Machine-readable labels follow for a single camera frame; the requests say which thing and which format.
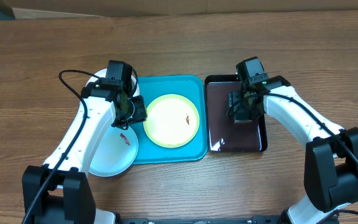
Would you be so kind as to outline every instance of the wooden table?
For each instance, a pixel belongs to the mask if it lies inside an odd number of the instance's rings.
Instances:
[[[255,55],[325,117],[358,127],[358,11],[1,21],[0,223],[22,220],[23,171],[43,163],[77,111],[59,71],[96,72],[115,59],[142,77],[204,80]],[[79,90],[88,77],[66,79]],[[198,162],[134,166],[119,179],[90,175],[97,207],[153,219],[278,215],[305,194],[305,153],[272,118],[267,133],[263,154],[208,153]]]

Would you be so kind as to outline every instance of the blue tray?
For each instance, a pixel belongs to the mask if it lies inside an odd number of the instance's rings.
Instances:
[[[208,150],[203,82],[194,75],[171,75],[139,78],[140,94],[146,107],[156,98],[178,94],[188,98],[200,114],[200,127],[196,136],[184,146],[167,149],[156,145],[147,137],[143,123],[131,125],[139,140],[139,151],[133,164],[197,161]]]

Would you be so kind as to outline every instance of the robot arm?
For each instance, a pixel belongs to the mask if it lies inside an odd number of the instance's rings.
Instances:
[[[320,121],[323,121],[334,134],[339,134],[339,130],[343,129],[340,125],[328,121],[303,101],[292,86],[281,86],[270,92],[293,97],[305,105]],[[284,125],[304,148],[314,138],[324,139],[330,137],[305,111],[288,100],[276,96],[264,96],[264,110],[269,116]],[[347,205],[349,203],[338,205],[334,210],[344,208]],[[322,212],[318,210],[311,203],[308,195],[305,195],[298,203],[288,209],[287,215],[292,224],[315,224],[330,213],[331,211]]]
[[[339,130],[343,129],[340,125],[327,120],[303,101],[292,86],[281,86],[274,88],[270,92],[293,97],[294,100],[305,105],[320,121],[324,122],[334,134],[339,134]],[[304,148],[306,147],[306,143],[316,137],[330,137],[305,111],[288,100],[276,96],[264,96],[264,110],[269,116],[284,125]]]
[[[110,61],[108,68],[98,72],[98,78],[90,78],[82,89],[81,97],[88,108],[85,125],[47,187],[47,190],[63,189],[63,197],[49,195],[45,190],[29,210],[46,176],[50,175],[78,132],[84,117],[82,104],[63,140],[43,166],[26,169],[22,178],[24,206],[31,216],[26,223],[114,224],[115,214],[95,207],[87,176],[100,140],[110,125],[127,129],[128,125],[145,121],[147,117],[132,71],[132,67],[124,62]]]
[[[282,123],[306,149],[306,195],[283,212],[280,223],[319,223],[334,210],[358,202],[358,167],[306,110],[323,122],[333,134],[339,136],[340,141],[345,143],[357,160],[358,129],[344,130],[328,121],[303,101],[284,78],[269,78],[257,57],[247,59],[236,67],[242,82],[242,91],[230,93],[229,102],[234,101],[235,95],[241,95],[242,98],[236,98],[241,103],[233,102],[231,106],[233,111],[239,112],[234,114],[235,121],[254,119],[267,113]],[[295,101],[306,110],[295,104]],[[345,157],[346,162],[335,166],[336,156]]]
[[[108,102],[104,98],[89,97],[84,99],[88,107],[88,119],[85,126],[74,143],[71,151],[66,156],[66,160],[60,165],[59,170],[69,171],[72,167],[77,167],[79,172],[84,172],[88,176],[92,158],[99,146],[100,140],[108,127],[116,119],[116,110],[113,102]],[[81,120],[84,116],[84,107],[80,104],[77,115],[65,137],[58,145],[52,155],[45,160],[49,169],[53,169],[67,148],[73,136],[76,134]]]

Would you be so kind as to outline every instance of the cardboard box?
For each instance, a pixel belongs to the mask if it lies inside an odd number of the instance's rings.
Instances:
[[[5,0],[11,7],[97,16],[358,10],[358,0]]]

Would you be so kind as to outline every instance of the wire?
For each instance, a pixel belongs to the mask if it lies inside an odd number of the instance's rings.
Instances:
[[[249,95],[244,97],[241,101],[246,101],[251,97],[255,97],[255,96],[276,96],[279,98],[283,98],[286,99],[290,102],[293,102],[294,104],[298,105],[300,108],[302,108],[313,120],[315,120],[320,127],[325,130],[329,135],[331,135],[333,137],[333,139],[345,150],[346,154],[354,161],[354,163],[356,163],[356,165],[358,166],[358,159],[355,157],[355,155],[352,153],[352,151],[340,140],[340,138],[338,136],[336,136],[330,129],[328,129],[326,127],[326,125],[324,123],[322,123],[305,105],[303,105],[302,103],[300,103],[299,101],[295,100],[292,97],[288,97],[288,96],[284,96],[284,95],[280,95],[280,94],[276,94],[276,93],[259,93],[259,94],[253,94],[253,95]],[[227,111],[227,113],[229,112],[229,110],[231,108],[234,108],[235,104],[234,103]],[[348,214],[353,214],[353,215],[358,215],[357,211],[353,211],[353,210],[346,210],[346,209],[337,209],[334,210],[333,212],[331,212],[329,215],[327,215],[324,219],[322,219],[320,222],[318,222],[317,224],[320,224],[322,222],[324,222],[325,220],[331,218],[334,215],[338,215],[339,213],[348,213]]]
[[[134,94],[135,94],[135,92],[136,92],[136,89],[137,89],[137,73],[136,73],[136,70],[135,70],[134,68],[132,68],[132,71],[134,72],[136,82],[135,82],[135,87],[134,87],[133,90],[131,91],[129,97],[133,97]]]
[[[234,107],[239,104],[240,102],[242,102],[242,100],[238,100],[236,102],[234,102],[229,109],[226,111],[226,116],[231,117],[237,114],[237,112],[243,107],[244,108],[244,104],[242,103],[235,111],[234,111]]]
[[[67,87],[72,93],[74,93],[74,95],[80,99],[83,107],[84,107],[84,116],[81,122],[80,127],[78,128],[77,132],[75,133],[73,139],[71,140],[70,144],[67,146],[66,151],[62,154],[61,158],[59,159],[59,161],[56,163],[55,167],[52,169],[52,171],[49,173],[48,177],[45,179],[44,183],[41,185],[41,188],[39,189],[39,191],[37,192],[37,194],[35,195],[33,201],[31,202],[29,209],[27,210],[27,213],[25,214],[22,224],[26,224],[30,215],[31,215],[31,211],[34,209],[35,203],[38,201],[39,197],[43,194],[44,190],[47,188],[47,185],[50,182],[50,179],[53,177],[53,175],[56,173],[57,169],[60,167],[60,165],[63,163],[63,161],[66,159],[67,154],[70,152],[70,149],[73,147],[75,141],[77,140],[78,136],[80,135],[82,129],[84,128],[86,119],[88,117],[88,108],[86,107],[86,103],[84,101],[84,99],[82,99],[81,95],[78,94],[70,85],[68,85],[62,78],[62,75],[66,72],[75,72],[75,73],[82,73],[85,75],[90,75],[92,77],[95,78],[100,78],[97,75],[94,75],[92,73],[89,72],[84,72],[84,71],[80,71],[80,70],[74,70],[74,69],[69,69],[69,70],[63,70],[59,73],[59,79],[60,81],[63,83],[63,85],[65,87]]]

